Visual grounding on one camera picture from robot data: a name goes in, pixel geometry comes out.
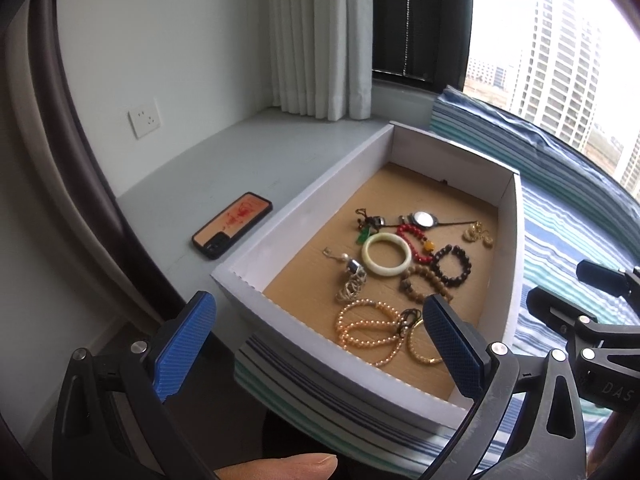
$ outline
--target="watch face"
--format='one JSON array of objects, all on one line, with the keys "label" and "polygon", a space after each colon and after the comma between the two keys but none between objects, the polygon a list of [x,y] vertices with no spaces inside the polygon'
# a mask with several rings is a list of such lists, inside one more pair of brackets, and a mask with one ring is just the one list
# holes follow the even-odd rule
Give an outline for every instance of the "watch face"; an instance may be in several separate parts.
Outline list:
[{"label": "watch face", "polygon": [[413,213],[411,216],[414,224],[416,224],[418,227],[421,227],[422,229],[429,229],[430,227],[436,225],[436,217],[430,215],[429,213],[425,213],[424,211],[418,211],[416,213]]}]

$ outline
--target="cardboard bottom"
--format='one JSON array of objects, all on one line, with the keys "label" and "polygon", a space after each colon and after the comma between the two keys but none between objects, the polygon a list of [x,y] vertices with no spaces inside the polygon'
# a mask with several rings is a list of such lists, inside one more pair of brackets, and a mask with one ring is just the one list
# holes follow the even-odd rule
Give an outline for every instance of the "cardboard bottom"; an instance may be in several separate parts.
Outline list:
[{"label": "cardboard bottom", "polygon": [[[361,246],[356,244],[359,231],[355,210],[358,208],[366,208],[370,216],[382,216],[388,223],[397,223],[399,215],[427,211],[436,215],[440,222],[481,221],[492,236],[495,237],[497,233],[496,207],[452,189],[446,183],[437,182],[401,166],[391,163],[383,166],[347,200],[264,290],[264,295],[271,301],[334,342],[337,340],[335,321],[342,308],[335,301],[335,294],[344,285],[348,273],[344,263],[327,258],[322,250],[328,247],[336,255],[347,253],[362,263]],[[481,241],[464,241],[462,233],[466,227],[467,225],[439,226],[427,231],[426,235],[434,242],[436,250],[447,244],[459,245],[469,256],[471,274],[460,287],[449,290],[454,297],[451,301],[453,309],[463,320],[476,326],[484,308],[493,251]],[[395,232],[395,229],[387,228],[383,231]],[[422,248],[421,242],[413,240],[411,235],[408,238],[416,248]],[[386,242],[373,245],[370,254],[382,266],[393,267],[403,260],[400,249]],[[442,260],[440,267],[448,276],[457,276],[462,272],[459,261],[452,254]],[[399,312],[420,307],[400,290],[400,281],[399,276],[382,278],[368,272],[367,283],[359,298],[385,301]],[[420,276],[413,276],[412,284],[419,292],[434,292],[432,286]],[[372,307],[358,307],[346,316],[347,323],[359,319],[387,320]],[[364,340],[379,339],[387,336],[388,332],[369,330],[353,332],[352,335]],[[414,342],[421,355],[438,356],[428,334],[420,327],[415,331]],[[392,350],[391,345],[373,349],[348,348],[369,363],[385,358]],[[449,399],[454,387],[444,364],[424,365],[417,362],[407,351],[406,343],[382,370],[444,400]]]}]

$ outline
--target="brown bead bracelet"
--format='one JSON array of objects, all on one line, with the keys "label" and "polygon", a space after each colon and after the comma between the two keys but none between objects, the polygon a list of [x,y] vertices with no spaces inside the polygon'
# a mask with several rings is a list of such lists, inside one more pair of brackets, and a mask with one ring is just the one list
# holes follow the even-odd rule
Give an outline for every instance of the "brown bead bracelet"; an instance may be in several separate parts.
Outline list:
[{"label": "brown bead bracelet", "polygon": [[433,269],[430,269],[428,266],[416,265],[409,266],[409,268],[400,275],[402,277],[400,287],[405,291],[405,293],[411,300],[415,301],[415,303],[423,304],[424,300],[427,298],[427,294],[422,294],[414,289],[414,286],[409,280],[409,278],[413,274],[423,276],[428,282],[431,283],[436,292],[439,293],[445,300],[447,300],[447,302],[450,303],[451,300],[453,300],[453,296],[449,292],[449,289],[447,289],[445,284],[436,275]]}]

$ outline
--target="smartphone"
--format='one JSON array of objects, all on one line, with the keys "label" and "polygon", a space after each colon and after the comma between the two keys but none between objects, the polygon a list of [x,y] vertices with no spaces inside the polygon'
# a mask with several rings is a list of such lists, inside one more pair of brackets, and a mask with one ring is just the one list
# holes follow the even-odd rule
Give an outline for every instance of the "smartphone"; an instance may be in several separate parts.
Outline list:
[{"label": "smartphone", "polygon": [[255,193],[245,193],[191,237],[206,257],[222,256],[251,227],[273,210],[273,204]]}]

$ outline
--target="building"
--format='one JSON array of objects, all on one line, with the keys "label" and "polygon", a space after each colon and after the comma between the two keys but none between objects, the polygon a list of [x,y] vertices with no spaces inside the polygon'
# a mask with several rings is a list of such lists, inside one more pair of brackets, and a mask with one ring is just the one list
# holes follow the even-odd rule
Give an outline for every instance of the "building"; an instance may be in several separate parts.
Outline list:
[{"label": "building", "polygon": [[504,90],[507,71],[503,67],[469,57],[466,64],[466,78]]},{"label": "building", "polygon": [[624,187],[633,196],[637,196],[638,192],[640,192],[640,135],[636,137],[636,142],[628,160],[624,163],[624,166],[618,166],[617,174],[614,177],[619,176],[620,171],[622,171],[622,176],[620,176],[619,180],[620,186]]},{"label": "building", "polygon": [[574,0],[534,0],[510,112],[584,150],[600,75],[600,29]]},{"label": "building", "polygon": [[602,127],[593,123],[583,153],[606,173],[613,176],[622,155],[623,146],[615,137],[607,139]]}]

